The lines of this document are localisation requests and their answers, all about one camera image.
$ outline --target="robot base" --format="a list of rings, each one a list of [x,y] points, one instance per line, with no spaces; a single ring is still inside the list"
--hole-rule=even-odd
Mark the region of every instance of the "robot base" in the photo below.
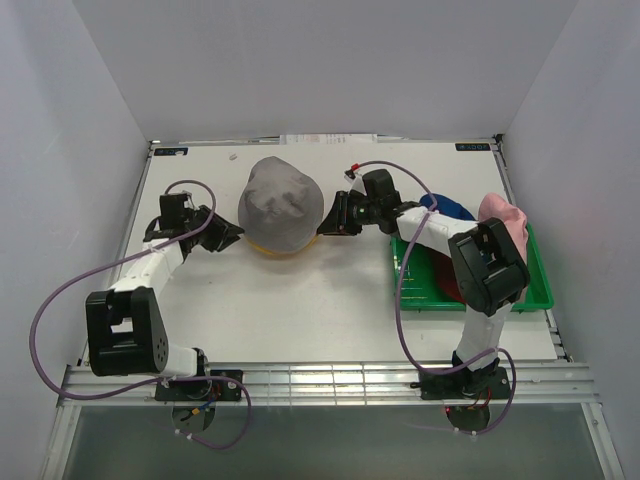
[[[229,377],[242,383],[242,370],[210,370],[209,375]],[[184,383],[169,382],[169,388],[163,387],[158,384],[156,387],[155,400],[158,402],[193,402],[197,401],[189,396],[184,389],[180,388],[184,386]],[[212,388],[219,390],[218,398],[216,402],[238,402],[242,396],[242,390],[240,390],[235,384],[231,382],[213,382]]]
[[[419,382],[414,382],[410,386],[420,389],[422,400],[473,399],[478,395],[486,398],[489,389],[491,389],[492,399],[506,400],[511,392],[507,371],[502,367],[496,367],[491,375],[484,376],[482,382],[471,389],[468,388],[463,376],[459,374],[429,375],[420,373]]]

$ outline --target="white wall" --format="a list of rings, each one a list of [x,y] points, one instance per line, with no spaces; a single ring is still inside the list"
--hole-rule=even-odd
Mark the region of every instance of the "white wall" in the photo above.
[[[506,136],[569,352],[640,478],[640,3],[580,0]]]
[[[31,318],[57,285],[114,257],[146,143],[70,0],[0,0],[0,64],[0,476],[33,479],[56,395],[31,365]],[[45,315],[39,351],[57,381],[103,280]]]
[[[501,133],[576,0],[75,0],[149,139]]]

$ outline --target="white table surface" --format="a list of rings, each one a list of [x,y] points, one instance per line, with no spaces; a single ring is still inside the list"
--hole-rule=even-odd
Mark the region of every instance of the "white table surface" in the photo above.
[[[217,212],[236,223],[249,171],[270,155],[315,179],[325,213],[335,192],[348,189],[344,170],[375,159],[409,168],[434,192],[474,214],[486,193],[504,195],[493,154],[456,152],[452,143],[189,147],[186,156],[151,159],[127,254],[141,248],[146,225],[159,214],[159,195],[179,179],[208,184],[217,196]],[[404,200],[423,194],[402,172],[391,174]],[[200,187],[188,190],[196,205],[209,204]],[[214,362],[405,361],[393,317],[392,268],[389,238],[375,226],[357,237],[320,237],[289,258],[266,256],[242,240],[222,253],[194,250],[159,304],[171,342],[200,347]],[[462,333],[462,315],[403,312],[414,356],[449,360]],[[516,360],[556,358],[544,312],[511,314],[501,345]]]

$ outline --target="gray hat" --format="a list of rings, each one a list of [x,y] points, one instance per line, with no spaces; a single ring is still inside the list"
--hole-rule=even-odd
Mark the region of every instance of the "gray hat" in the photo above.
[[[295,253],[316,235],[324,213],[318,184],[278,157],[256,163],[238,204],[245,237],[273,253]]]

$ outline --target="glass panel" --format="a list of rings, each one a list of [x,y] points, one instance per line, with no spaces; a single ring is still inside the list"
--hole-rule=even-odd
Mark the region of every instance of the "glass panel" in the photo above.
[[[214,452],[175,436],[169,407],[84,407],[64,478],[603,478],[580,405],[514,405],[499,428],[475,441],[407,426],[448,426],[438,407],[254,413],[236,447]],[[229,440],[244,414],[219,408],[203,436]]]

